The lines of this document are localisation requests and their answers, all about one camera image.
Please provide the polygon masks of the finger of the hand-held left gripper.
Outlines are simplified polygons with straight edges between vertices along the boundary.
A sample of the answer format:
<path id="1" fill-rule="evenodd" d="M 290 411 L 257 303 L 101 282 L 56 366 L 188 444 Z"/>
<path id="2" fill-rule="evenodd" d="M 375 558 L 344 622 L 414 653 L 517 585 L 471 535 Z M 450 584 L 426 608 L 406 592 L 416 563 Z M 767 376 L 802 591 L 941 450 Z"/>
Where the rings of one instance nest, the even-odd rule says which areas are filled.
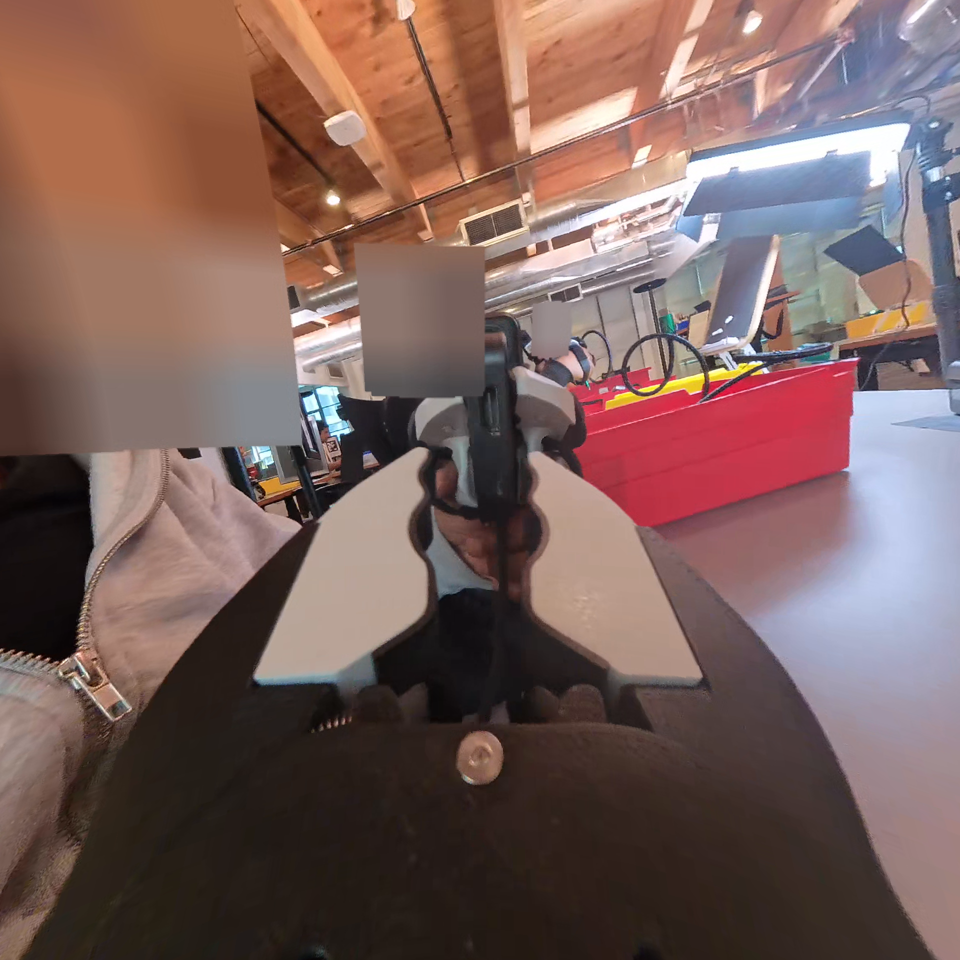
<path id="1" fill-rule="evenodd" d="M 520 433 L 527 452 L 545 452 L 547 440 L 559 443 L 577 425 L 574 395 L 527 367 L 511 371 Z"/>
<path id="2" fill-rule="evenodd" d="M 468 409 L 461 395 L 426 398 L 414 411 L 414 436 L 431 449 L 451 453 L 457 471 L 456 503 L 477 507 Z"/>

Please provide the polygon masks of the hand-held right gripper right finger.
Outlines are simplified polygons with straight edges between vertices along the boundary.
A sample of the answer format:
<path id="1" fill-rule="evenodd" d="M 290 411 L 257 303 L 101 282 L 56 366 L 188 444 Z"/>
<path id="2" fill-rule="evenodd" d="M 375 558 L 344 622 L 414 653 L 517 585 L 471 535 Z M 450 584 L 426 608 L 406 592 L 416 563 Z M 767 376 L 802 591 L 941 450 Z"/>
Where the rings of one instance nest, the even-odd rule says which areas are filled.
<path id="1" fill-rule="evenodd" d="M 604 687 L 699 687 L 702 668 L 639 527 L 546 453 L 528 464 L 541 527 L 525 574 L 534 621 L 597 667 Z"/>

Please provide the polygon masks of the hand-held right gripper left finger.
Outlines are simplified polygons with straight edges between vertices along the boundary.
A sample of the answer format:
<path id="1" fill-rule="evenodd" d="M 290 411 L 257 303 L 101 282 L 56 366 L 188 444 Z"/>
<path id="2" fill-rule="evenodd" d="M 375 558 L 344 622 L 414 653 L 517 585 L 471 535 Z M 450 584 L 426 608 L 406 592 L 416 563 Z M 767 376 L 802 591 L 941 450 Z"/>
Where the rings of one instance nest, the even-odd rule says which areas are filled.
<path id="1" fill-rule="evenodd" d="M 375 657 L 426 624 L 436 591 L 416 534 L 428 459 L 411 449 L 318 522 L 254 670 L 259 686 L 371 687 Z"/>

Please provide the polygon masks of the yellow plastic bin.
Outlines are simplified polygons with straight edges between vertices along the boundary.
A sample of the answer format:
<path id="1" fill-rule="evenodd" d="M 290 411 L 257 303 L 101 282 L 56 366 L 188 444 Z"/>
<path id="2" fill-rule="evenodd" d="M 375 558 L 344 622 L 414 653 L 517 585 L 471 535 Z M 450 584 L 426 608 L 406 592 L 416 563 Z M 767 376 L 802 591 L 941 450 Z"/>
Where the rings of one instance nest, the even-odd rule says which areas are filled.
<path id="1" fill-rule="evenodd" d="M 702 399 L 706 394 L 718 389 L 722 384 L 729 382 L 736 377 L 753 371 L 762 370 L 763 366 L 758 362 L 736 365 L 733 369 L 726 367 L 710 370 L 707 376 L 707 388 L 704 387 L 704 378 L 702 374 L 688 375 L 681 378 L 673 378 L 667 382 L 666 386 L 655 385 L 642 390 L 640 394 L 630 390 L 619 390 L 612 398 L 604 401 L 603 411 L 610 412 L 618 410 L 624 406 L 633 405 L 646 400 L 657 400 L 674 393 L 688 395 L 695 400 Z"/>

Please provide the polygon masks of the red plastic bin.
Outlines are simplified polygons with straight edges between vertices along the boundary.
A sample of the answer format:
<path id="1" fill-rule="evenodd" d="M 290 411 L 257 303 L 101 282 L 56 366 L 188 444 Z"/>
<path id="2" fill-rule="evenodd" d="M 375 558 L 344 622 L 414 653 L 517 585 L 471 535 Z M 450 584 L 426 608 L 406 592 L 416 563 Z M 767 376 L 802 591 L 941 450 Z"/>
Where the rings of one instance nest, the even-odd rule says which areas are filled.
<path id="1" fill-rule="evenodd" d="M 651 377 L 649 367 L 641 367 L 635 370 L 629 370 L 627 380 L 630 387 L 625 385 L 622 373 L 604 374 L 598 380 L 574 384 L 568 387 L 568 390 L 582 404 L 603 404 L 620 396 L 634 397 L 638 393 L 652 391 L 659 386 L 660 380 L 654 380 Z"/>
<path id="2" fill-rule="evenodd" d="M 857 361 L 756 374 L 701 403 L 671 393 L 585 417 L 584 479 L 660 527 L 845 471 Z"/>

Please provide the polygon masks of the person's left forearm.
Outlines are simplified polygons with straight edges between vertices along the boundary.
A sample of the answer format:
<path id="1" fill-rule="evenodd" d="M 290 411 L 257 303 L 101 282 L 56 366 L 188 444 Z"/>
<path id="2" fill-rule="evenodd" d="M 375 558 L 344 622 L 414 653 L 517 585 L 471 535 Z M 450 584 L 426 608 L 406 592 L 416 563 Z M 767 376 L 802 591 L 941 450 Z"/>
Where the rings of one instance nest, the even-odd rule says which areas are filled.
<path id="1" fill-rule="evenodd" d="M 434 572 L 438 598 L 465 591 L 492 592 L 498 584 L 476 573 L 457 553 L 435 522 L 426 557 Z"/>

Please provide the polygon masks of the black round-top light stand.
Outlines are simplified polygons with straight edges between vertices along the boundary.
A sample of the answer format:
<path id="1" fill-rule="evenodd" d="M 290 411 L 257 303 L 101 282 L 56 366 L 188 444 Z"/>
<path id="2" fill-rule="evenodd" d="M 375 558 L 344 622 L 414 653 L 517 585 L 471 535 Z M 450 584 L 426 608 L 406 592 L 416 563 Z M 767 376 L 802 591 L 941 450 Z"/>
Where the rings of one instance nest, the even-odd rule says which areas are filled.
<path id="1" fill-rule="evenodd" d="M 653 343 L 656 345 L 659 366 L 661 371 L 661 381 L 667 382 L 673 372 L 675 363 L 675 347 L 673 341 L 669 339 L 669 331 L 661 314 L 657 302 L 657 291 L 666 284 L 664 278 L 655 278 L 644 281 L 632 289 L 632 293 L 646 298 L 649 307 L 651 333 Z"/>

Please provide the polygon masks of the black panel with wooden edge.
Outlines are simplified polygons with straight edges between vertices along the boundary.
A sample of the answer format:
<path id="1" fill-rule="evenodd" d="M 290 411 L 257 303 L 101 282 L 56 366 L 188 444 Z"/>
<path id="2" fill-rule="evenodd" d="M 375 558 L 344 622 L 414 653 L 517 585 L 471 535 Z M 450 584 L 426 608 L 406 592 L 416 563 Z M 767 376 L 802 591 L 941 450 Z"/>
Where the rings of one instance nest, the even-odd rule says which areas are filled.
<path id="1" fill-rule="evenodd" d="M 736 238 L 727 244 L 701 346 L 703 355 L 739 352 L 754 340 L 760 329 L 780 246 L 781 238 L 777 235 Z"/>

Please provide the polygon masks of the person's black shirt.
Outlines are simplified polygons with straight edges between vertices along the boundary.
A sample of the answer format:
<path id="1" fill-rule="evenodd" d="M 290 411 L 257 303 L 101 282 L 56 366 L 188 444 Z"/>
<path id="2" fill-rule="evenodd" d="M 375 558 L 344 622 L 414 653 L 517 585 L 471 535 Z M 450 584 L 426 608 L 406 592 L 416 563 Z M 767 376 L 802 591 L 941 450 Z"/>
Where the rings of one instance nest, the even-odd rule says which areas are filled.
<path id="1" fill-rule="evenodd" d="M 74 651 L 92 546 L 90 482 L 78 462 L 2 457 L 2 648 L 54 662 Z"/>

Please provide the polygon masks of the overhead desk lamp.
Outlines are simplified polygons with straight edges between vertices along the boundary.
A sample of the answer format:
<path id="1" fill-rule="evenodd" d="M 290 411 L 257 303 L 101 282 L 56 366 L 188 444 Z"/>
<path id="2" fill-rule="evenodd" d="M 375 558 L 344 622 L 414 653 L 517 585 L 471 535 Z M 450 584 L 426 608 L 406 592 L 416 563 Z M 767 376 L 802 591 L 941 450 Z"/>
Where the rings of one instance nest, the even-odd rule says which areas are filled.
<path id="1" fill-rule="evenodd" d="M 910 129 L 897 111 L 694 151 L 676 230 L 700 240 L 715 223 L 722 242 L 852 229 L 898 171 Z"/>

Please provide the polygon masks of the wooden office desk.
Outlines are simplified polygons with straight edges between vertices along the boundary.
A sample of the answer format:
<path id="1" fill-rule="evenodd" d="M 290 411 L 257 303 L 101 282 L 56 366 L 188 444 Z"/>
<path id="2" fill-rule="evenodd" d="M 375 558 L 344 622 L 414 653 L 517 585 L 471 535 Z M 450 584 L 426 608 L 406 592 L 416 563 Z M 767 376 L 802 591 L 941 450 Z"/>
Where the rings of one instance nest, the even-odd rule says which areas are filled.
<path id="1" fill-rule="evenodd" d="M 942 386 L 941 358 L 936 325 L 924 323 L 844 339 L 835 343 L 839 359 L 856 360 L 857 390 L 874 392 L 881 389 L 879 368 L 886 364 L 914 369 L 923 366 L 920 378 L 932 379 Z"/>

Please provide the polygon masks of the silver air duct with vent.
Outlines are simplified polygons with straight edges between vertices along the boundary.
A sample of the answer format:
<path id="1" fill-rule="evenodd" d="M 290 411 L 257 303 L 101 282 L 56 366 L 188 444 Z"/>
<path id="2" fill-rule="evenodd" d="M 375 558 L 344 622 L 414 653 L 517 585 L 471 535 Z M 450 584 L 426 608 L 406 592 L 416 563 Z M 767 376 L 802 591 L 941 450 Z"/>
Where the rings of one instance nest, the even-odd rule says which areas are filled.
<path id="1" fill-rule="evenodd" d="M 486 308 L 530 302 L 595 278 L 660 266 L 689 191 L 684 153 L 541 204 L 519 199 L 468 216 L 456 233 L 412 247 L 478 250 Z"/>

